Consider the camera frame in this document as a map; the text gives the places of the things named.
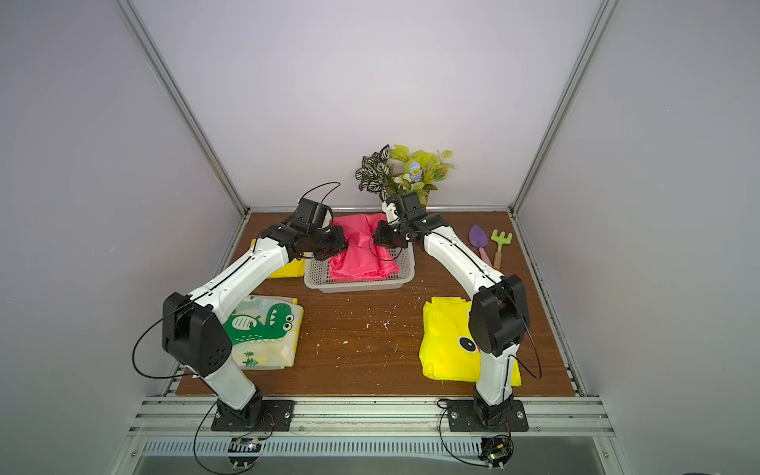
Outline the pink raincoat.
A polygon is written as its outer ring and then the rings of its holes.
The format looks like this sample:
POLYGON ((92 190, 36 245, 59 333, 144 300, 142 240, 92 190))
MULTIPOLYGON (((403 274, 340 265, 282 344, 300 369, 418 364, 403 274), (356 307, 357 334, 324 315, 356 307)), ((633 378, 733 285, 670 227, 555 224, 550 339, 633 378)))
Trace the pink raincoat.
POLYGON ((348 247, 329 259, 330 279, 340 282, 377 281, 399 272, 389 249, 378 247, 373 241, 373 232, 379 221, 386 221, 386 216, 382 213, 358 214, 334 219, 334 223, 344 229, 348 247))

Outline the green dinosaur print raincoat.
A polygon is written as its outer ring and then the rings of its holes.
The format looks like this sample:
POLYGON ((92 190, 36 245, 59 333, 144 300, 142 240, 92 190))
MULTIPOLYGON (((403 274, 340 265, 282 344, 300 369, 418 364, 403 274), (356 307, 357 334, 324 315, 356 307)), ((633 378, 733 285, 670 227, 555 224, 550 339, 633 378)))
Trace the green dinosaur print raincoat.
POLYGON ((242 370, 279 370, 295 364, 304 309, 297 299, 247 296, 224 324, 242 370))

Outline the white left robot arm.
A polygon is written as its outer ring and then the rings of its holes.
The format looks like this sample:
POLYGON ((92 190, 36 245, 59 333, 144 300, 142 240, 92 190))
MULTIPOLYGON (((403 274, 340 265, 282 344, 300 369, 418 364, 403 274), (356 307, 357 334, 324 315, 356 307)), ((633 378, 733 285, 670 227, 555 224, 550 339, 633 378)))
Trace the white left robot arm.
POLYGON ((326 260, 347 248, 344 230, 334 224, 332 208, 300 199, 290 217, 260 232, 254 247, 207 284, 164 300, 164 351, 213 390, 222 415, 253 426, 263 417, 263 393, 235 362, 224 324, 263 281, 291 261, 326 260))

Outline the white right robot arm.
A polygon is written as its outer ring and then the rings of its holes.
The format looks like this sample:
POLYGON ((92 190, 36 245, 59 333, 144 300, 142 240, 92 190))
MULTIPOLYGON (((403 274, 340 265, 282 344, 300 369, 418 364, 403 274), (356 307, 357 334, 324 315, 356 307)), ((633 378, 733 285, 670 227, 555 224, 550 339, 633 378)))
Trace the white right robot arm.
POLYGON ((526 287, 517 275, 506 276, 475 255, 440 215, 430 214, 417 193, 386 199, 386 220, 373 234, 380 247, 419 245, 462 286, 471 301, 468 328, 480 350, 480 375, 474 412, 494 427, 512 408, 512 377, 517 353, 530 330, 526 287))

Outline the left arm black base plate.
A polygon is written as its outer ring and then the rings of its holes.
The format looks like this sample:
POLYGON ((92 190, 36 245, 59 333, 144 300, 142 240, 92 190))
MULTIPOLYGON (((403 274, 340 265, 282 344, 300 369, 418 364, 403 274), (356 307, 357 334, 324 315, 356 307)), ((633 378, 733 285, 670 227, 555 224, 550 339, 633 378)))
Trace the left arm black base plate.
POLYGON ((234 410, 220 399, 212 431, 289 431, 296 402, 288 399, 251 400, 243 409, 234 410))

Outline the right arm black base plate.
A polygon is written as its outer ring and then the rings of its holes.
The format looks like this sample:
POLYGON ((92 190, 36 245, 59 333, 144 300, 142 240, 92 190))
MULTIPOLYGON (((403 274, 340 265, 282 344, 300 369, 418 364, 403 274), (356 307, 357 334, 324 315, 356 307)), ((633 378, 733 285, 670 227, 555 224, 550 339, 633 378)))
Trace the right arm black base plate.
POLYGON ((446 411, 445 423, 453 433, 526 433, 528 416, 524 404, 510 397, 498 406, 483 406, 473 399, 442 399, 439 401, 446 411))

